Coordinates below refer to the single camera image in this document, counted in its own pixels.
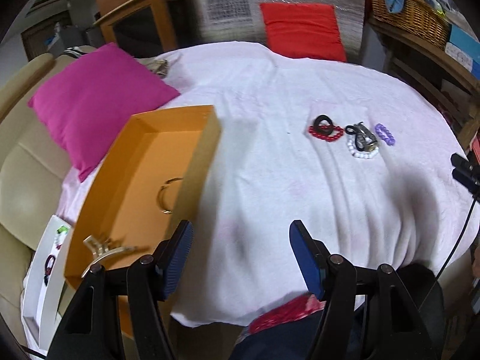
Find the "metal wristwatch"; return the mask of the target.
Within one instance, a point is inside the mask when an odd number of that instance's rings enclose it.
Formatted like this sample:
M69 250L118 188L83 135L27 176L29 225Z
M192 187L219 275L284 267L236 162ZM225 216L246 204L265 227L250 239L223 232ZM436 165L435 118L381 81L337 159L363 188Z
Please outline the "metal wristwatch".
M362 122L354 124L353 127L354 145L360 152L373 152L377 149L378 140Z

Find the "gold bangle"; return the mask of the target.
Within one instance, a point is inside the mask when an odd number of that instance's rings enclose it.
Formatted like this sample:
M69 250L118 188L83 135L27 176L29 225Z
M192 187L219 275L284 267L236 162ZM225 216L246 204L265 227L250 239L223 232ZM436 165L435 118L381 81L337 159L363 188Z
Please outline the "gold bangle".
M182 180L182 177L174 177L166 180L161 185L156 196L156 203L163 214L171 215L173 211L173 205L169 202L169 190L172 188L172 186L174 186L174 184L181 183Z

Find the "beige hair claw clip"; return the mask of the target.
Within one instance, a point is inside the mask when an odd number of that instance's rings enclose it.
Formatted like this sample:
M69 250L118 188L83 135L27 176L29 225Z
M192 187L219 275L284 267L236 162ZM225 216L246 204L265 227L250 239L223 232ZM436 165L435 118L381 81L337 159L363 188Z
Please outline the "beige hair claw clip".
M92 235L87 236L83 240L83 244L91 252L93 261L87 265L81 278L84 278L87 275L92 265L101 263L121 254L130 254L137 250L137 246L122 245L119 241L113 241L111 238L100 241Z

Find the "wooden shelf unit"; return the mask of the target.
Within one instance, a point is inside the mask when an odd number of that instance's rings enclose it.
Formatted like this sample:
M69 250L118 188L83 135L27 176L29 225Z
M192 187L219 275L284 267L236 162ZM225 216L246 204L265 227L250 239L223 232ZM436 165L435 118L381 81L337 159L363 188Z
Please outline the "wooden shelf unit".
M374 18L385 60L382 71L403 80L447 119L465 152L479 132L479 80L441 49Z

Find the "orange cardboard box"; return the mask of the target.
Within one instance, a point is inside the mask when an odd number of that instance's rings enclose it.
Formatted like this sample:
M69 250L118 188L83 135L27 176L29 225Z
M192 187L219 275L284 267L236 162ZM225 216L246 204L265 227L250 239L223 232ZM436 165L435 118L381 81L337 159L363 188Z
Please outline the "orange cardboard box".
M78 289L93 261L83 244L87 236L111 238L137 246L132 253L109 258L107 269L128 267L171 237L182 219L194 221L210 165L221 136L213 106L184 106L132 116L109 150L87 193L73 229L64 277ZM171 214L156 203L161 185L169 190Z

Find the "white pink bedspread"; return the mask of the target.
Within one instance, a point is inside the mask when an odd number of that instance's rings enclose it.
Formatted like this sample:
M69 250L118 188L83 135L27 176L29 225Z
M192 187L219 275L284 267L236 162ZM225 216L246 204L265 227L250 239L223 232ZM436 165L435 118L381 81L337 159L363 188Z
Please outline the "white pink bedspread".
M292 59L250 42L167 53L165 108L212 105L221 139L202 192L174 318L247 325L306 287L288 242L295 219L363 267L437 272L479 231L451 175L460 150L413 88L350 63ZM378 140L354 145L362 122Z

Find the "white shallow box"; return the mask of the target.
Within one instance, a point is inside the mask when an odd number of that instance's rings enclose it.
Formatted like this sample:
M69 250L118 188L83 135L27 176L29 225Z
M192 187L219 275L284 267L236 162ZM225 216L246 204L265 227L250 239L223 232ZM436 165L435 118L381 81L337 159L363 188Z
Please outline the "white shallow box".
M72 226L53 215L24 278L20 320L27 347L46 354L59 325L59 303L64 289L64 267Z

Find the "beige leather headboard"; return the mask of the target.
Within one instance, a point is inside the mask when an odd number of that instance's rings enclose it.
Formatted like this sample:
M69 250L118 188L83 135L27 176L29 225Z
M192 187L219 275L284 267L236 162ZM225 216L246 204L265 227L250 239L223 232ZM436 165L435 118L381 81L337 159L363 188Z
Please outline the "beige leather headboard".
M25 336L21 320L24 278L71 164L28 102L73 60L39 55L1 85L1 316L18 342L35 351L39 347Z

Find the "wicker basket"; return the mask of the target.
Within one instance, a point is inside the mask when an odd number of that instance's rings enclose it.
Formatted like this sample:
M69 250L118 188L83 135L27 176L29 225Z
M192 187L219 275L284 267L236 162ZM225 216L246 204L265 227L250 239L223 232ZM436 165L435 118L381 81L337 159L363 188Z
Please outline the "wicker basket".
M389 13L385 0L372 0L373 18L411 33L431 45L444 49L450 24L423 0L404 0L400 13Z

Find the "magenta pillow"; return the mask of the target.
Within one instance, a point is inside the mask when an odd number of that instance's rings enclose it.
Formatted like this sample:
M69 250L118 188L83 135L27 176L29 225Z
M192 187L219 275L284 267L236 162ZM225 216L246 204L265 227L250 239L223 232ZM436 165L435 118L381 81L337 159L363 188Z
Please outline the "magenta pillow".
M133 115L154 111L180 93L109 43L44 82L28 101L84 181Z

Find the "patterned fabric pouch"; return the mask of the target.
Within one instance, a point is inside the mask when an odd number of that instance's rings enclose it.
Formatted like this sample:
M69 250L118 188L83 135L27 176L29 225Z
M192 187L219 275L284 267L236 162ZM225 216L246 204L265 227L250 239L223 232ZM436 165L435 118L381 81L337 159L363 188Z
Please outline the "patterned fabric pouch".
M142 63L150 72L162 79L168 74L168 60L166 59L147 58Z

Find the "red pillow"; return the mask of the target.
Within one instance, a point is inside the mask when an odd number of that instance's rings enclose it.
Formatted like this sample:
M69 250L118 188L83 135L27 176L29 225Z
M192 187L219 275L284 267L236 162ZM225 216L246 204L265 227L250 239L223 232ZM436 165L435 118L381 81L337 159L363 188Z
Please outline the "red pillow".
M347 60L334 6L262 2L259 7L271 51L291 59Z

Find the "wooden cabinet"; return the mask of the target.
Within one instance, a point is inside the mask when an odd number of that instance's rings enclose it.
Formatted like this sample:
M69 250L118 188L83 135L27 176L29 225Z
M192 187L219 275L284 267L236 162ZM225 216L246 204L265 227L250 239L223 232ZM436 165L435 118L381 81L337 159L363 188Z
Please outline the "wooden cabinet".
M189 0L96 0L100 28L113 42L137 58L192 46L197 40Z

